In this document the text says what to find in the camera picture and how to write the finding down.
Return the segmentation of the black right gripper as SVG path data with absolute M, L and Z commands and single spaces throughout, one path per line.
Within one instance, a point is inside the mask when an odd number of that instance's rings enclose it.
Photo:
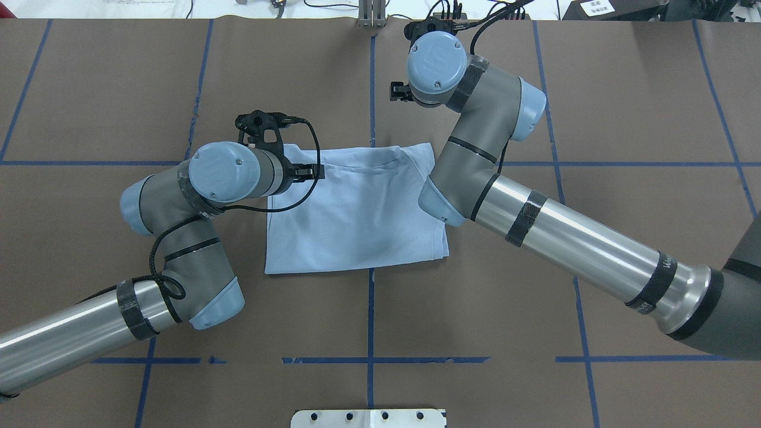
M 413 101 L 417 105 L 422 104 L 414 87 L 404 82 L 391 82 L 389 84 L 389 94 L 391 95 L 391 101 Z

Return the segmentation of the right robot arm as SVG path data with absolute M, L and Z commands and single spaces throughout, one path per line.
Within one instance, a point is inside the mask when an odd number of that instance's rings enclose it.
M 533 132 L 546 95 L 467 52 L 450 30 L 407 30 L 408 84 L 392 100 L 459 114 L 422 185 L 420 208 L 448 225 L 470 220 L 556 263 L 652 317 L 693 349 L 738 360 L 760 357 L 759 218 L 725 266 L 690 266 L 625 236 L 495 170 L 511 140 Z

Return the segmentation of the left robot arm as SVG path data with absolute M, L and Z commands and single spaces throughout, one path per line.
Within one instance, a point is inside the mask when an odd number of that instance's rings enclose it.
M 296 163 L 281 143 L 218 141 L 128 187 L 120 209 L 133 231 L 154 240 L 149 271 L 3 333 L 2 401 L 177 323 L 203 330 L 239 314 L 244 296 L 212 220 L 243 209 L 242 200 L 324 177 L 320 151 L 315 162 Z

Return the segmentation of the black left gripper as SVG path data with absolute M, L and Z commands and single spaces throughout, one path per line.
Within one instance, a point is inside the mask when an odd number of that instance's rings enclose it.
M 292 163 L 285 155 L 275 155 L 280 167 L 279 178 L 274 179 L 277 188 L 274 193 L 283 193 L 294 182 L 318 181 L 325 178 L 325 168 L 321 163 Z

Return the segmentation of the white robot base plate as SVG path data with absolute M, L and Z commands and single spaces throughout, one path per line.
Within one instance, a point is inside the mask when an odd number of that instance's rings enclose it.
M 447 427 L 446 411 L 435 408 L 304 410 L 291 427 Z

